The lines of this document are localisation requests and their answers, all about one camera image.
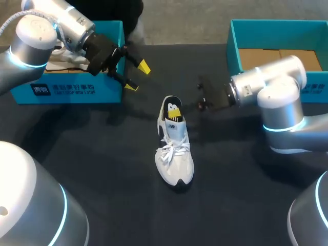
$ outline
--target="white sneaker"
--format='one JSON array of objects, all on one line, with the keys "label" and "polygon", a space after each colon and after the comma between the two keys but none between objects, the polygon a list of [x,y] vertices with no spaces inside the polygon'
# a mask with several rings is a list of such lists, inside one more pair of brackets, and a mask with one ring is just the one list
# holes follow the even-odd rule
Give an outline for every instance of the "white sneaker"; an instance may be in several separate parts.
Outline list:
[{"label": "white sneaker", "polygon": [[89,61],[84,57],[85,52],[81,54],[73,53],[67,50],[59,40],[57,46],[61,46],[61,49],[52,51],[46,70],[66,70],[70,68],[86,70],[88,68]]},{"label": "white sneaker", "polygon": [[166,183],[173,187],[185,187],[194,175],[194,161],[185,118],[182,114],[181,100],[167,96],[160,109],[157,120],[160,148],[157,149],[155,162]]}]

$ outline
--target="robotic arm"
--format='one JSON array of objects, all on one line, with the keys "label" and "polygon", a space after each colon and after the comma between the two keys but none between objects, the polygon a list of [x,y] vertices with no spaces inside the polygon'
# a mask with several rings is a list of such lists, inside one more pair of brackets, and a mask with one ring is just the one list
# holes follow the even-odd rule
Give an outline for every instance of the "robotic arm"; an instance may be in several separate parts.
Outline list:
[{"label": "robotic arm", "polygon": [[270,147],[278,153],[328,151],[328,114],[304,116],[300,90],[306,71],[299,58],[285,59],[231,77],[225,88],[213,93],[208,81],[199,107],[215,110],[258,104]]},{"label": "robotic arm", "polygon": [[24,83],[38,80],[55,47],[57,38],[75,53],[85,53],[90,64],[87,71],[108,76],[137,89],[137,85],[116,72],[122,57],[138,69],[150,72],[145,60],[132,56],[127,46],[118,47],[105,35],[95,31],[95,24],[64,0],[22,0],[22,12],[11,16],[0,27],[0,35],[14,19],[24,16],[16,27],[10,48],[0,54],[0,95]]}]

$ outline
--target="gray floor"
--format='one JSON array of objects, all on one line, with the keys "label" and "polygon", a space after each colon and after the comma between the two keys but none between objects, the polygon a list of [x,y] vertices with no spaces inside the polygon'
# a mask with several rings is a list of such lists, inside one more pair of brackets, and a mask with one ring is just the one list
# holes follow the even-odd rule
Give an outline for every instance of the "gray floor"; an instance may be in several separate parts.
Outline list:
[{"label": "gray floor", "polygon": [[[20,0],[0,0],[0,23],[19,10]],[[146,42],[159,44],[223,44],[230,19],[327,19],[326,0],[143,0]],[[0,45],[12,38],[12,24]]]}]

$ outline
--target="shoe insole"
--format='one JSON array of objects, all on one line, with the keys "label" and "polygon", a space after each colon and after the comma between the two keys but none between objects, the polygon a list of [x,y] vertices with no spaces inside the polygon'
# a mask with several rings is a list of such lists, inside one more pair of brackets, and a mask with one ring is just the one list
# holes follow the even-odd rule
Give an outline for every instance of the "shoe insole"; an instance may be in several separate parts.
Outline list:
[{"label": "shoe insole", "polygon": [[164,101],[164,119],[175,122],[183,121],[182,103],[176,96],[170,96]]}]

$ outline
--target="brown cardboard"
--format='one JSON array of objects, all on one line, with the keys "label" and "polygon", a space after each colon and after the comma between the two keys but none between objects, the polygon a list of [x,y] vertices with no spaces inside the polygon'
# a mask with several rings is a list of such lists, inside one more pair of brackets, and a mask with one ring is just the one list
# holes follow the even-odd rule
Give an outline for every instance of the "brown cardboard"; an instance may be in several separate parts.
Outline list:
[{"label": "brown cardboard", "polygon": [[66,70],[50,70],[50,71],[45,70],[45,73],[68,73],[68,69],[66,69]]},{"label": "brown cardboard", "polygon": [[322,71],[317,55],[309,50],[280,50],[281,57],[295,55],[303,62],[307,71]]},{"label": "brown cardboard", "polygon": [[239,49],[239,56],[243,70],[281,59],[279,50]]},{"label": "brown cardboard", "polygon": [[69,69],[69,73],[86,73],[86,71],[80,69]]}]

